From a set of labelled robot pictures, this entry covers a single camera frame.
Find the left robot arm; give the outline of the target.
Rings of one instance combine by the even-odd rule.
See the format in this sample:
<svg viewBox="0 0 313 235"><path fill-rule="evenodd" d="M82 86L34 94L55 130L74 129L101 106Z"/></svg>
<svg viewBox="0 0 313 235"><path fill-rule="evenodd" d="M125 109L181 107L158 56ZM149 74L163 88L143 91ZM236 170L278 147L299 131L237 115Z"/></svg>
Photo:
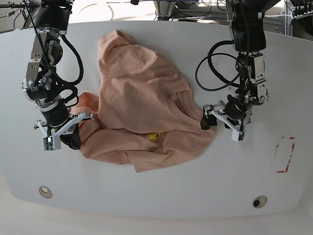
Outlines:
<svg viewBox="0 0 313 235"><path fill-rule="evenodd" d="M225 118L226 127L238 127L243 132L248 112L254 106L263 105L268 99L264 57L260 52L266 48L264 13L248 8L241 0L227 0L225 6L232 39L214 44L203 61L208 63L211 71L224 83L214 91L228 86L236 88L235 95L229 94L227 103L220 104L222 110L217 113ZM212 57L218 55L215 50L224 45L233 45L238 52L235 57L238 73L231 81L224 78L212 62Z"/></svg>

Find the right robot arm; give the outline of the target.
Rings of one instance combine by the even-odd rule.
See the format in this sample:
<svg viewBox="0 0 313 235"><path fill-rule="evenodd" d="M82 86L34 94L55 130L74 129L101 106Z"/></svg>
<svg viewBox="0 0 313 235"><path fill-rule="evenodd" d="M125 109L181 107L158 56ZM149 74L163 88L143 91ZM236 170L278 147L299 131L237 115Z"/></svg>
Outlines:
<svg viewBox="0 0 313 235"><path fill-rule="evenodd" d="M34 125L44 135L45 151L61 149L63 143L79 150L81 140L78 124L92 119L92 115L84 112L71 114L72 106L68 104L73 99L79 101L76 86L84 75L82 59L66 38L72 5L71 0L43 0L36 19L31 20L36 36L22 90L45 118ZM74 53L78 62L79 75L74 81L66 81L57 74L56 65L63 56L61 41Z"/></svg>

